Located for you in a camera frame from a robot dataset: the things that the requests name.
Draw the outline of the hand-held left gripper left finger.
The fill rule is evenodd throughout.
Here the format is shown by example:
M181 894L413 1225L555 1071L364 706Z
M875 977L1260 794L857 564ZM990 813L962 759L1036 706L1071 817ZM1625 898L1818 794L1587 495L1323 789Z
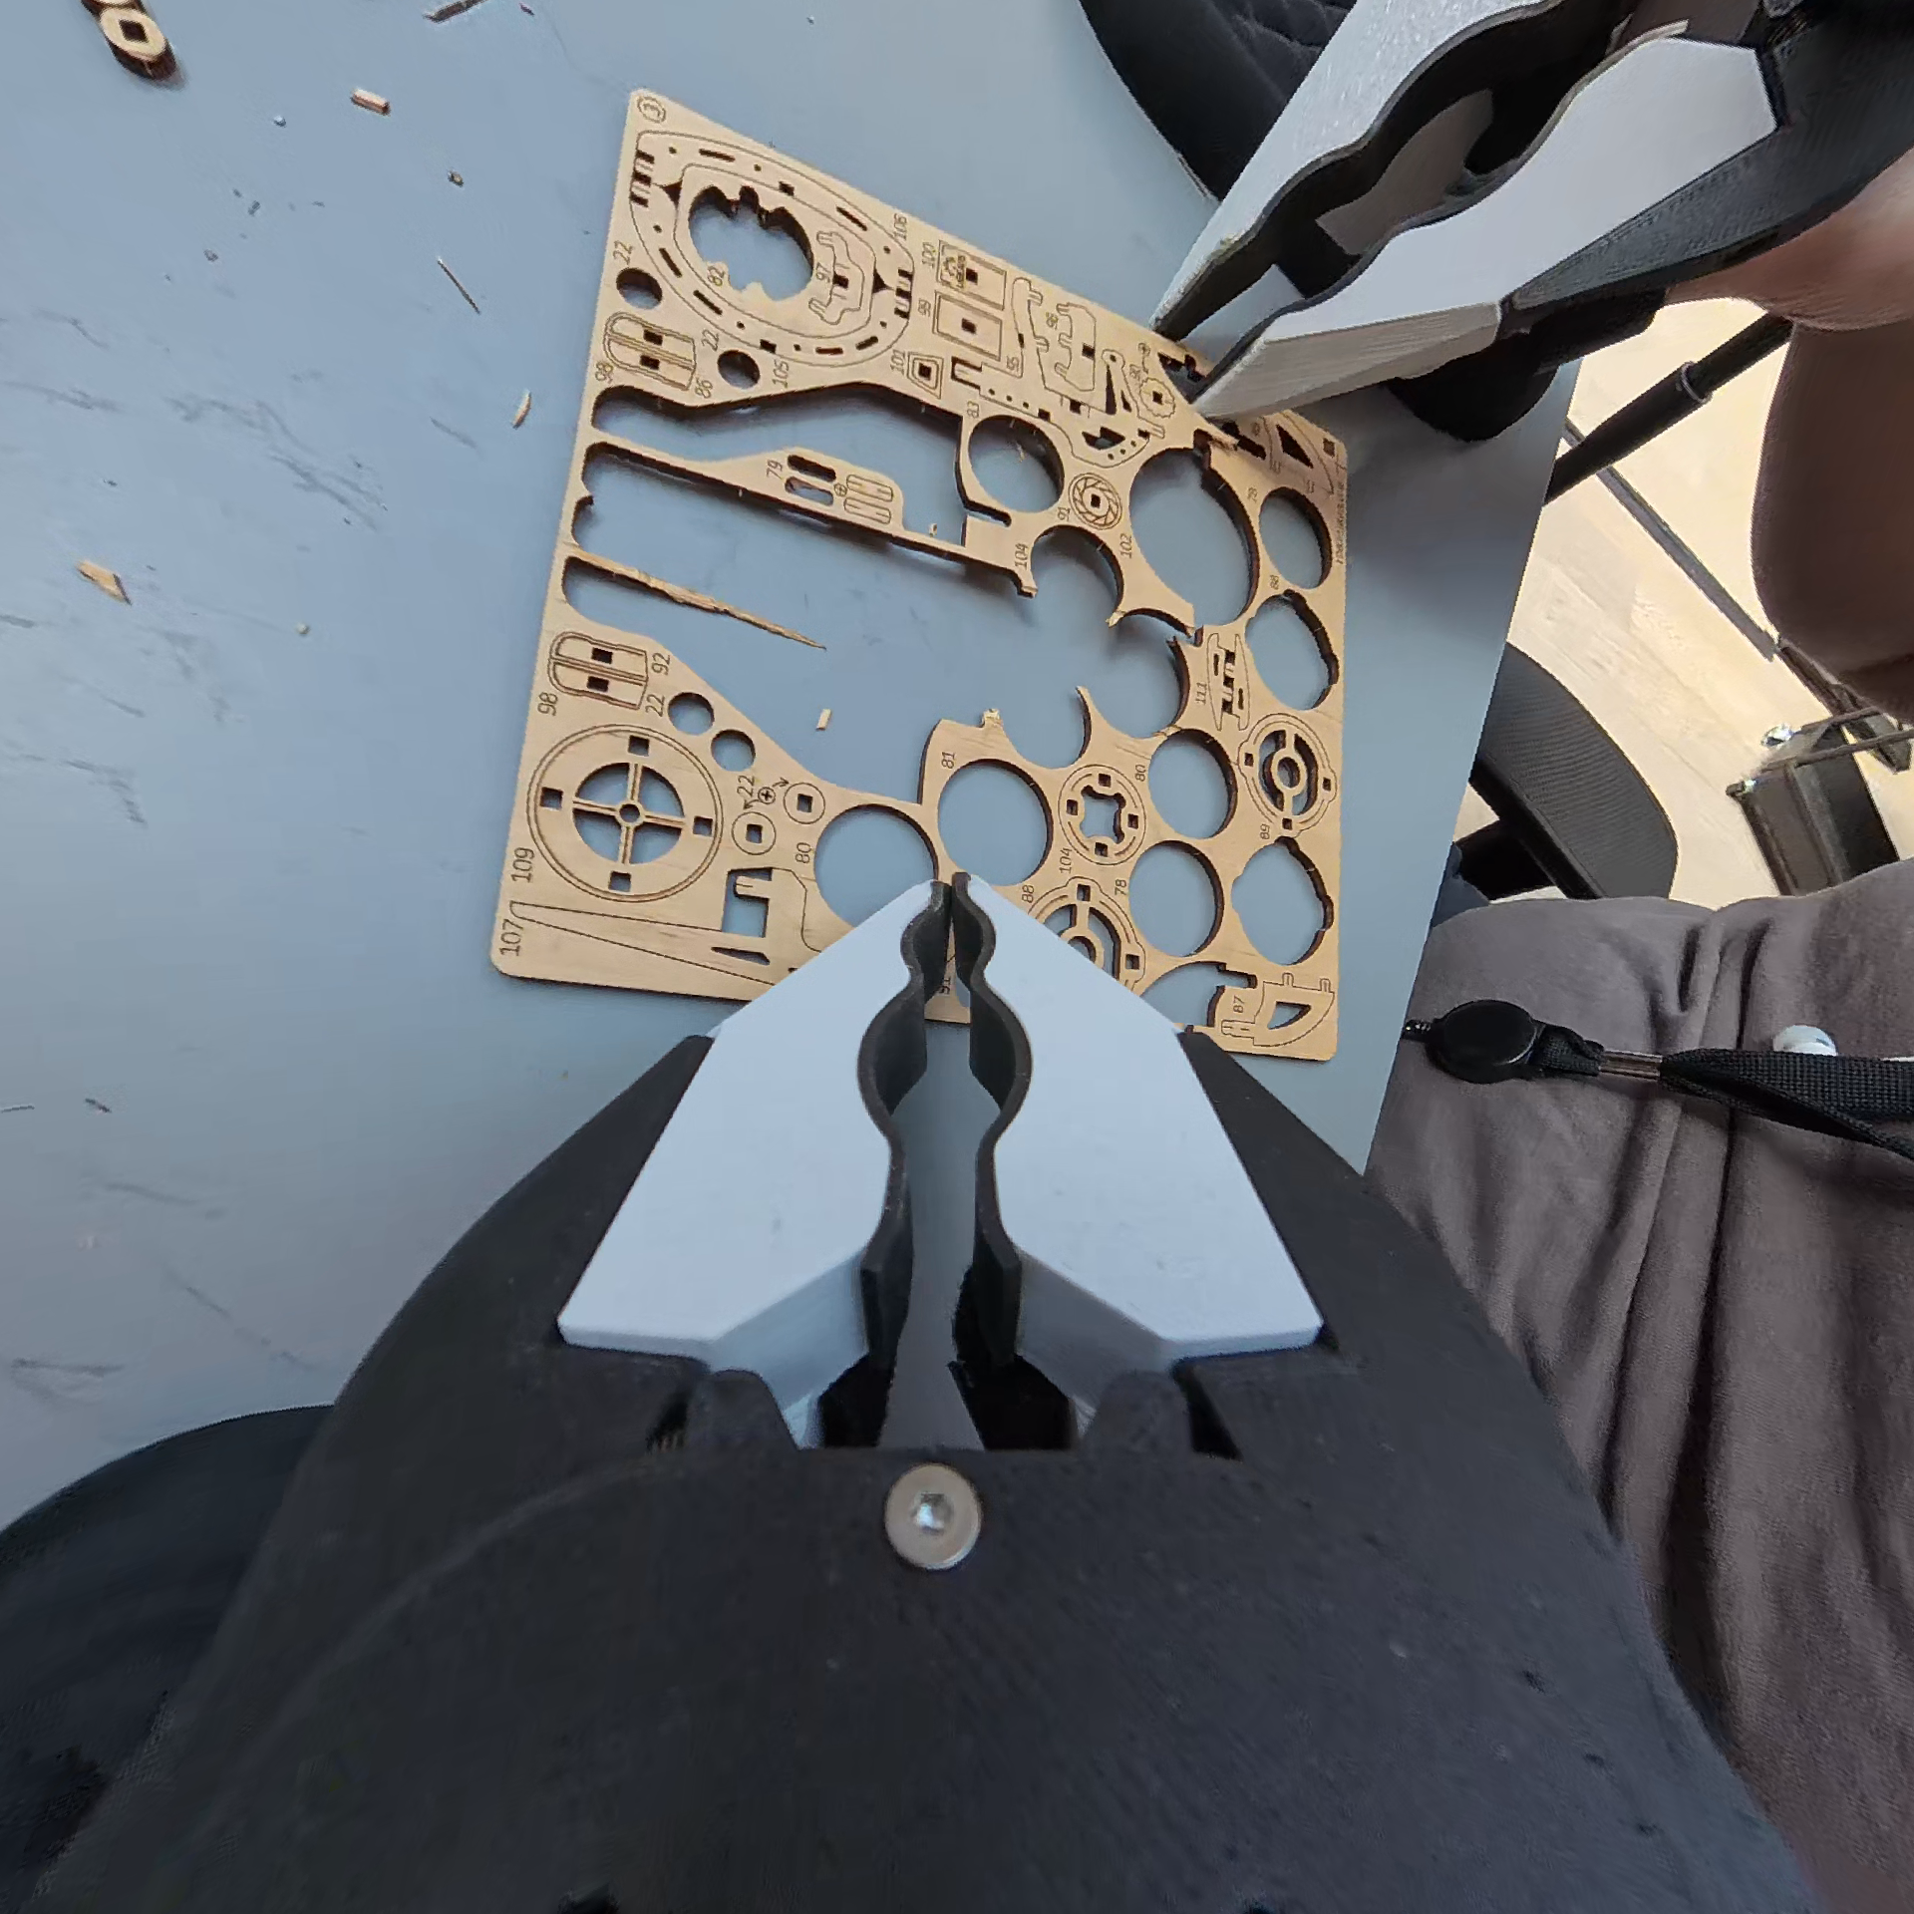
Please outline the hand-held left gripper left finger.
M916 883L708 1036L558 1314L575 1349L760 1377L802 1445L872 1446L912 1297L898 1103L950 889Z

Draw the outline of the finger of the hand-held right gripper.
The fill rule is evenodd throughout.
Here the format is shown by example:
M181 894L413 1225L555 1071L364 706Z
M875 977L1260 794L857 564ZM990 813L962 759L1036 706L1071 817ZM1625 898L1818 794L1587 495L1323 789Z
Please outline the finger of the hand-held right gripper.
M1358 3L1276 117L1153 326L1184 336L1280 271L1326 294L1394 230L1512 162L1610 48L1621 3Z
M1577 91L1615 54L1569 87L1505 178L1447 215L1400 226L1326 294L1276 311L1243 335L1212 367L1196 410L1204 418L1268 415L1387 379L1422 375L1493 346L1520 267L1538 261L1542 212L1566 210L1569 195L1552 179L1512 193L1505 184L1535 156Z

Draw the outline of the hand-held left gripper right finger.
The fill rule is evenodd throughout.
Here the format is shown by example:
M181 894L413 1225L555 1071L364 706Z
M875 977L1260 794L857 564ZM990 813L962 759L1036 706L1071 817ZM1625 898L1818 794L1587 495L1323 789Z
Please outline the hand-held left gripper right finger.
M996 1105L953 1316L980 1443L1064 1449L1128 1373L1314 1345L1323 1316L1174 1025L967 875L953 950Z

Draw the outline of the wooden parts sheet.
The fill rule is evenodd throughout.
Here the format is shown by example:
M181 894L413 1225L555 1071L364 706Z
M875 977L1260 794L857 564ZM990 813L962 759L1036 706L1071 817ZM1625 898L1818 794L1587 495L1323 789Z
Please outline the wooden parts sheet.
M1215 966L1212 1040L1329 1062L1337 1040L1348 456L1288 412L1199 415L1200 356L653 91L628 97L580 418L534 652L495 966L541 982L745 999L847 931L820 850L853 810L953 873L941 802L996 767L1043 815L999 890L1144 993ZM712 418L882 393L956 428L964 519L905 516L889 471L783 441L686 457L604 407ZM918 792L815 777L663 641L578 609L575 578L794 637L758 613L593 553L590 464L621 461L835 532L1036 589L1045 537L1114 572L1109 624L1177 645L1175 717L1043 767L997 711L930 727Z

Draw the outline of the person's right forearm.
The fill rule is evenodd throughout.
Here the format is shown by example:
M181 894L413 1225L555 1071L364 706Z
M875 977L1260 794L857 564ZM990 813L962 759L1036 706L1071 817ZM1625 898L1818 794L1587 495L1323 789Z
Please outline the person's right forearm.
M1755 489L1760 609L1866 702L1911 717L1911 156L1678 301L1787 318Z

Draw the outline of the black mesh office chair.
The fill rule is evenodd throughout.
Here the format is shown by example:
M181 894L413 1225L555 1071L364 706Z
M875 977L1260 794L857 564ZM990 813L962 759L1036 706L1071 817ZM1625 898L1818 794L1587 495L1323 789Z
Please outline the black mesh office chair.
M1512 645L1470 785L1493 821L1454 843L1442 913L1542 889L1571 899L1670 895L1678 848L1654 790L1566 683Z

